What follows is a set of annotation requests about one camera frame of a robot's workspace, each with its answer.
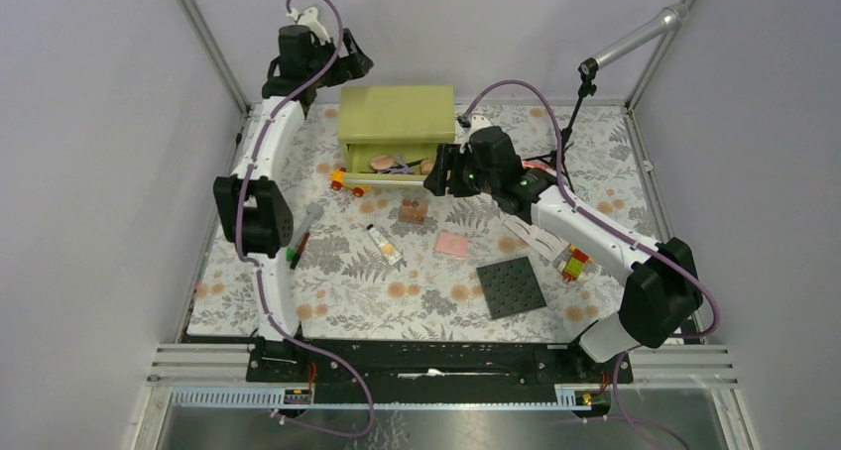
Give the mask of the black makeup brush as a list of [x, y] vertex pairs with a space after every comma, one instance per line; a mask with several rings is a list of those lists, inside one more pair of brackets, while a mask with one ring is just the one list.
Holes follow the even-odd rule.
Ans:
[[432, 166], [432, 162], [429, 159], [423, 159], [423, 160], [420, 160], [420, 161], [414, 161], [414, 162], [409, 162], [409, 163], [402, 164], [402, 167], [405, 168], [405, 169], [412, 169], [412, 168], [420, 168], [420, 169], [427, 168], [428, 169], [431, 166]]

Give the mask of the orange beauty blender sponge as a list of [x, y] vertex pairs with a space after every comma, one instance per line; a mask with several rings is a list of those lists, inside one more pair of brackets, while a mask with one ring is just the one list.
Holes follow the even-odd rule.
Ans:
[[423, 159], [418, 164], [418, 173], [421, 176], [429, 176], [434, 170], [435, 161]]

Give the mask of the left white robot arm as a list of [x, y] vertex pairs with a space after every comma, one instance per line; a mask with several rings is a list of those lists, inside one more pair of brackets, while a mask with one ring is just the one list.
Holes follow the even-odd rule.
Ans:
[[300, 321], [287, 254], [297, 247], [303, 228], [279, 186], [282, 169], [318, 88], [362, 78], [374, 63], [347, 28], [330, 40], [311, 27], [282, 27], [278, 46], [262, 86], [258, 130], [234, 171], [217, 177], [212, 190], [224, 236], [252, 274], [257, 336], [272, 351], [270, 369], [293, 382], [306, 372], [308, 357], [297, 348]]

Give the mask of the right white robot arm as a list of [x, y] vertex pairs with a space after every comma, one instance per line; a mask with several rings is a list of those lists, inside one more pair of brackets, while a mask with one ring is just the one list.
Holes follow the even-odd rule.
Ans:
[[561, 176], [525, 167], [497, 126], [472, 132], [464, 145], [438, 145], [423, 185], [436, 196], [489, 195], [503, 212], [581, 249], [623, 286], [618, 311], [574, 340], [568, 367], [578, 381], [596, 381], [624, 351], [659, 347], [703, 302], [685, 243], [661, 243], [621, 227], [576, 198]]

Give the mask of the pink square compact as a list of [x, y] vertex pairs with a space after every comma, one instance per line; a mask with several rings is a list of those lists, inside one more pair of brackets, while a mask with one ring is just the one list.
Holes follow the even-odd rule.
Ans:
[[469, 238], [467, 236], [448, 231], [441, 231], [435, 243], [435, 250], [438, 253], [457, 258], [466, 258], [468, 247]]

